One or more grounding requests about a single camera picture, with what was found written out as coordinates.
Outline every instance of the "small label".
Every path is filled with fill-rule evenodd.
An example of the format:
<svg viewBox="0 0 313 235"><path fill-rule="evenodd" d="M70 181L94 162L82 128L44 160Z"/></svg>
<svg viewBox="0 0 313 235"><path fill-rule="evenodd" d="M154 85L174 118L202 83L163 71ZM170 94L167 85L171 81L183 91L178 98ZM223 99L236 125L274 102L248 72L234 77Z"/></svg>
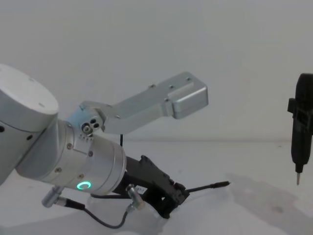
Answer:
<svg viewBox="0 0 313 235"><path fill-rule="evenodd" d="M144 193L147 191L147 188L145 188L145 187L143 187L143 186L137 185L135 188L137 189L137 192L138 192L139 194L144 194Z"/></svg>

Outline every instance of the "green led ring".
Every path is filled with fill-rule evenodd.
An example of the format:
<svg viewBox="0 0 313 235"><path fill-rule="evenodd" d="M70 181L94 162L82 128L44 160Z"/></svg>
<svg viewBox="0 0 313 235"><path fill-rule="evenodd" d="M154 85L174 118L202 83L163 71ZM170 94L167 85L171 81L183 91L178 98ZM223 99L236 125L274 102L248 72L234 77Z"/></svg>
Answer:
<svg viewBox="0 0 313 235"><path fill-rule="evenodd" d="M77 186L76 186L79 190L84 190L84 189L88 189L91 187L91 183L89 181L83 181L80 182Z"/></svg>

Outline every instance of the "electric screwdriver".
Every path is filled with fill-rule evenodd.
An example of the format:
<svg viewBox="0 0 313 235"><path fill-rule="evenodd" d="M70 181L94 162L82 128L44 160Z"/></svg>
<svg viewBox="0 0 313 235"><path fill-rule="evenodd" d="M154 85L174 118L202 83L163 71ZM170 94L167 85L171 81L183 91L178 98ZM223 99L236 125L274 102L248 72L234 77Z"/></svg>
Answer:
<svg viewBox="0 0 313 235"><path fill-rule="evenodd" d="M300 174L303 166L310 158L313 134L313 74L300 75L295 98L290 98L288 112L293 113L291 157L295 163L297 185L300 183Z"/></svg>

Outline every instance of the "robotic arm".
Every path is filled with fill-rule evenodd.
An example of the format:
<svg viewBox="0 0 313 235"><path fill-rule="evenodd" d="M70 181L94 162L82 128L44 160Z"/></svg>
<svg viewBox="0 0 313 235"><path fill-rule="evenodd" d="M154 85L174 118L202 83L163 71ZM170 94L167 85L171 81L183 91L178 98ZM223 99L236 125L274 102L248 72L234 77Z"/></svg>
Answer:
<svg viewBox="0 0 313 235"><path fill-rule="evenodd" d="M186 117L208 105L207 86L181 73L116 105L85 101L66 120L37 81L0 65L0 184L13 169L23 177L56 185L43 200L50 207L63 188L129 195L150 203L164 218L189 192L145 156L140 161L104 133L127 134L149 122Z"/></svg>

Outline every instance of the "white table surface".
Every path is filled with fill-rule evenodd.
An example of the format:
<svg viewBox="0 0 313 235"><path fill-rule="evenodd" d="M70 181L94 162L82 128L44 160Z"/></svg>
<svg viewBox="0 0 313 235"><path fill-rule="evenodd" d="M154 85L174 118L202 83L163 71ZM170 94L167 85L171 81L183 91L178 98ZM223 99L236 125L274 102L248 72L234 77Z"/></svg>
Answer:
<svg viewBox="0 0 313 235"><path fill-rule="evenodd" d="M107 229L82 211L41 199L50 185L13 172L0 187L1 235L312 235L313 163L296 186L289 142L125 142L187 188L231 181L226 188L192 193L169 220L151 207L130 214L119 230ZM66 189L106 222L119 223L129 200L90 198Z"/></svg>

